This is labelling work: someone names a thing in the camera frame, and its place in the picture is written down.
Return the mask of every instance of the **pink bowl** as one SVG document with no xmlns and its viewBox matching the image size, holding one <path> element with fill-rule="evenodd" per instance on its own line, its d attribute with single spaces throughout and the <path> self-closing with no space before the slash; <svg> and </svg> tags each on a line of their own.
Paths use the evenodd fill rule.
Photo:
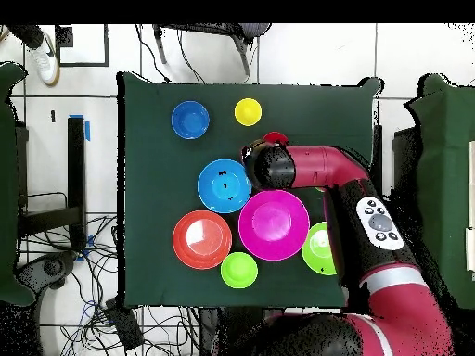
<svg viewBox="0 0 475 356">
<path fill-rule="evenodd" d="M 239 215 L 244 247 L 265 261 L 282 261 L 299 252 L 310 229 L 308 211 L 287 191 L 262 191 Z"/>
</svg>

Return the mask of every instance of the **white shoe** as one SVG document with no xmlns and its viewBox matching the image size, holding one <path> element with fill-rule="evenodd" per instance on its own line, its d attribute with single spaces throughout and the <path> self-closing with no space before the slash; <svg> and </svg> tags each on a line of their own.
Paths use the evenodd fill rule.
<svg viewBox="0 0 475 356">
<path fill-rule="evenodd" d="M 6 25 L 0 25 L 0 41 L 7 37 L 9 32 L 10 30 Z"/>
<path fill-rule="evenodd" d="M 59 64 L 49 36 L 45 32 L 43 35 L 45 38 L 41 46 L 37 49 L 30 49 L 30 52 L 43 82 L 48 86 L 53 86 L 59 79 Z"/>
</svg>

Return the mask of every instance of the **power adapter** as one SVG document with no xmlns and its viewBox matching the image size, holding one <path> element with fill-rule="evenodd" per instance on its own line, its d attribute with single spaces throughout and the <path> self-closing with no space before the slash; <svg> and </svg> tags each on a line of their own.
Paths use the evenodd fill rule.
<svg viewBox="0 0 475 356">
<path fill-rule="evenodd" d="M 109 322 L 117 328 L 117 335 L 125 350 L 141 346 L 144 343 L 144 335 L 132 309 L 118 304 L 116 298 L 107 300 L 106 306 L 105 314 Z"/>
</svg>

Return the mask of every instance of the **bowl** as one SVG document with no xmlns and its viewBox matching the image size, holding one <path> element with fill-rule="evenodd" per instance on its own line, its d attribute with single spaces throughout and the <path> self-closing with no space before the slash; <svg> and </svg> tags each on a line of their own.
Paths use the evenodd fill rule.
<svg viewBox="0 0 475 356">
<path fill-rule="evenodd" d="M 303 203 L 283 191 L 262 191 L 239 215 L 238 230 L 244 247 L 265 261 L 282 261 L 299 252 L 310 221 Z"/>
<path fill-rule="evenodd" d="M 223 281 L 234 289 L 250 286 L 257 278 L 257 263 L 245 252 L 232 252 L 221 264 Z"/>
<path fill-rule="evenodd" d="M 279 131 L 272 131 L 263 136 L 263 140 L 270 142 L 271 144 L 279 143 L 282 146 L 289 144 L 289 139 Z"/>
<path fill-rule="evenodd" d="M 184 139 L 200 138 L 210 125 L 210 115 L 196 101 L 184 101 L 172 113 L 172 128 Z"/>
<path fill-rule="evenodd" d="M 245 126 L 252 126 L 259 121 L 263 115 L 261 104 L 253 98 L 241 99 L 234 108 L 236 120 Z"/>
<path fill-rule="evenodd" d="M 198 195 L 209 210 L 232 213 L 241 209 L 250 198 L 252 186 L 246 170 L 232 159 L 209 163 L 198 178 Z"/>
<path fill-rule="evenodd" d="M 302 247 L 302 256 L 305 263 L 314 272 L 323 275 L 337 273 L 331 255 L 326 222 L 316 223 L 310 228 Z"/>
<path fill-rule="evenodd" d="M 208 210 L 191 211 L 176 224 L 172 235 L 178 259 L 193 269 L 211 269 L 229 254 L 232 235 L 226 221 Z"/>
</svg>

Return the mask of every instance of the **green cloth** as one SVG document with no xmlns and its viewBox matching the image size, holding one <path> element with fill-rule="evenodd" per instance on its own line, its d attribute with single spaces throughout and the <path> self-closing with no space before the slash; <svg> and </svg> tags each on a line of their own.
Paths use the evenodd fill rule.
<svg viewBox="0 0 475 356">
<path fill-rule="evenodd" d="M 475 88 L 447 84 L 437 74 L 409 104 L 419 123 L 423 151 L 417 165 L 422 234 L 459 307 L 475 308 L 475 283 L 467 271 L 469 142 L 475 140 Z"/>
<path fill-rule="evenodd" d="M 10 101 L 13 86 L 26 76 L 15 63 L 0 63 L 0 300 L 19 306 L 34 302 L 34 294 L 13 274 L 19 259 L 19 176 L 17 168 L 16 113 Z"/>
<path fill-rule="evenodd" d="M 246 289 L 232 289 L 219 266 L 197 271 L 177 259 L 172 247 L 176 223 L 192 210 L 205 210 L 197 180 L 215 159 L 239 160 L 242 147 L 271 131 L 293 145 L 353 148 L 371 160 L 372 102 L 377 78 L 362 86 L 246 84 L 154 84 L 125 73 L 125 303 L 134 305 L 340 307 L 336 276 L 314 273 L 299 252 L 281 262 L 256 259 L 259 274 Z M 263 116 L 251 127 L 234 117 L 236 103 L 251 97 Z M 172 129 L 173 109 L 195 100 L 208 110 L 208 131 L 185 140 Z M 309 211 L 311 225 L 324 221 L 322 193 L 292 190 Z M 238 236 L 239 211 L 222 214 L 233 233 L 233 251 L 247 250 Z"/>
</svg>

